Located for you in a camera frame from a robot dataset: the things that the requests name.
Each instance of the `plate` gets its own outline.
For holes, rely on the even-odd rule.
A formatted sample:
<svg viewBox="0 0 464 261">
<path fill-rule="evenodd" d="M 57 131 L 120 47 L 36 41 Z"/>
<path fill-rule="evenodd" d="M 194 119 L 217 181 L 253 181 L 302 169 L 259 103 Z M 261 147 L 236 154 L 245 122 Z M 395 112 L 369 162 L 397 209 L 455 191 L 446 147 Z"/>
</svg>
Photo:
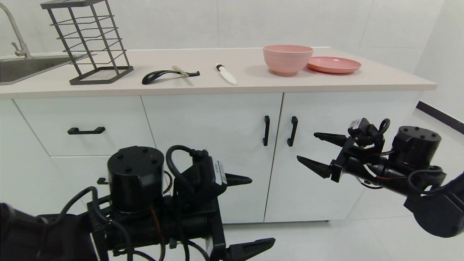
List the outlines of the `plate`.
<svg viewBox="0 0 464 261">
<path fill-rule="evenodd" d="M 361 68 L 361 63 L 340 57 L 316 56 L 309 59 L 308 68 L 319 72 L 350 73 Z"/>
</svg>

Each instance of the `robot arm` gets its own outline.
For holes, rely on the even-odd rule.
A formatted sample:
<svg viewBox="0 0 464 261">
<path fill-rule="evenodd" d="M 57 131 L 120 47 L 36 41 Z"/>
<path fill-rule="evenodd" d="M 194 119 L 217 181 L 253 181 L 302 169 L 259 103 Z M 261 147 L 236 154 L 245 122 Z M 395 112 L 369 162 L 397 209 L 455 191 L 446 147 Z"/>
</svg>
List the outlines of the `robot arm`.
<svg viewBox="0 0 464 261">
<path fill-rule="evenodd" d="M 385 119 L 377 129 L 362 118 L 349 126 L 350 137 L 315 133 L 315 137 L 342 147 L 337 159 L 330 165 L 302 156 L 297 159 L 319 176 L 330 177 L 337 183 L 347 173 L 363 180 L 361 184 L 368 188 L 386 188 L 406 196 L 404 206 L 432 235 L 453 237 L 462 233 L 464 173 L 441 186 L 446 174 L 440 167 L 430 165 L 440 144 L 440 135 L 419 127 L 402 126 L 393 139 L 392 149 L 382 152 L 383 133 L 389 124 L 390 120 Z"/>
<path fill-rule="evenodd" d="M 192 157 L 192 166 L 183 173 L 172 162 L 175 150 Z M 97 189 L 88 187 L 60 214 L 37 217 L 2 203 L 0 260 L 108 261 L 108 251 L 113 250 L 114 256 L 127 254 L 128 261 L 135 254 L 152 261 L 135 248 L 160 245 L 158 261 L 163 261 L 166 245 L 174 248 L 180 242 L 186 261 L 188 246 L 199 250 L 206 261 L 245 261 L 274 245 L 275 239 L 268 238 L 226 248 L 218 196 L 229 186 L 251 183 L 250 178 L 225 173 L 206 150 L 180 145 L 167 151 L 166 162 L 175 177 L 173 196 L 163 196 L 164 155 L 134 146 L 120 149 L 108 160 L 109 196 L 98 198 Z M 87 212 L 66 214 L 89 192 Z M 100 209 L 107 202 L 110 206 Z M 191 241 L 195 238 L 206 240 L 206 250 Z"/>
</svg>

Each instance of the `drawer handle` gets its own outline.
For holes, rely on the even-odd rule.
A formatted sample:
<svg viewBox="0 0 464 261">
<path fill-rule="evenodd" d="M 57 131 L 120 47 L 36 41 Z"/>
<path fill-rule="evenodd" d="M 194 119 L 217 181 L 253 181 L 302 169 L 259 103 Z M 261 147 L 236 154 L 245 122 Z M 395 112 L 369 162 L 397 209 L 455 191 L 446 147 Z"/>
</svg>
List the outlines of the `drawer handle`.
<svg viewBox="0 0 464 261">
<path fill-rule="evenodd" d="M 108 183 L 108 181 L 106 181 L 106 178 L 101 177 L 101 178 L 99 178 L 99 179 L 97 180 L 97 184 L 98 184 L 98 185 L 108 185 L 109 183 Z"/>
<path fill-rule="evenodd" d="M 298 119 L 296 118 L 296 116 L 293 116 L 291 118 L 291 123 L 293 124 L 293 128 L 291 130 L 290 138 L 287 139 L 287 144 L 289 145 L 289 147 L 293 147 L 293 141 L 295 140 L 296 127 L 298 126 Z"/>
<path fill-rule="evenodd" d="M 79 128 L 70 128 L 68 130 L 69 135 L 81 135 L 81 134 L 102 134 L 105 131 L 105 127 L 98 127 L 95 130 L 79 130 Z"/>
<path fill-rule="evenodd" d="M 271 119 L 269 116 L 264 116 L 264 123 L 266 124 L 266 129 L 264 130 L 264 138 L 263 138 L 263 145 L 267 146 L 267 141 L 269 139 L 269 124 L 271 123 Z"/>
</svg>

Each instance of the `sink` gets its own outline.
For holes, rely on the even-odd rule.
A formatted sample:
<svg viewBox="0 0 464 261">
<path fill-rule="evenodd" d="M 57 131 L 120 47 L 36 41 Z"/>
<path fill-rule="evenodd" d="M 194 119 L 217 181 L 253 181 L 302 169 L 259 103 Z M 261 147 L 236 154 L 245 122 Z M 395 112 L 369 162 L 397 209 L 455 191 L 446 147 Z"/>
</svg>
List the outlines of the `sink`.
<svg viewBox="0 0 464 261">
<path fill-rule="evenodd" d="M 0 59 L 0 85 L 11 85 L 70 62 L 71 59 L 68 55 L 36 56 L 30 59 Z"/>
</svg>

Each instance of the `wall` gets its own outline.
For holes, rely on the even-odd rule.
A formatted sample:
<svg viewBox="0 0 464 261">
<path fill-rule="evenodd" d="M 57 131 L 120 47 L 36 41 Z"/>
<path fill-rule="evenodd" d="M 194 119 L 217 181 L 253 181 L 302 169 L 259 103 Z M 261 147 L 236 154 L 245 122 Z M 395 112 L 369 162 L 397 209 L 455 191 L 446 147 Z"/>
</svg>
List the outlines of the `wall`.
<svg viewBox="0 0 464 261">
<path fill-rule="evenodd" d="M 47 11 L 39 6 L 44 1 L 2 0 L 15 16 L 32 53 L 63 49 L 55 39 L 55 29 L 49 26 Z M 276 43 L 332 46 L 413 72 L 443 2 L 110 0 L 110 5 L 127 49 L 262 47 Z M 17 40 L 1 13 L 0 25 L 0 56 L 11 55 L 11 42 Z"/>
<path fill-rule="evenodd" d="M 438 83 L 421 101 L 464 122 L 464 1 L 446 0 L 415 74 Z"/>
</svg>

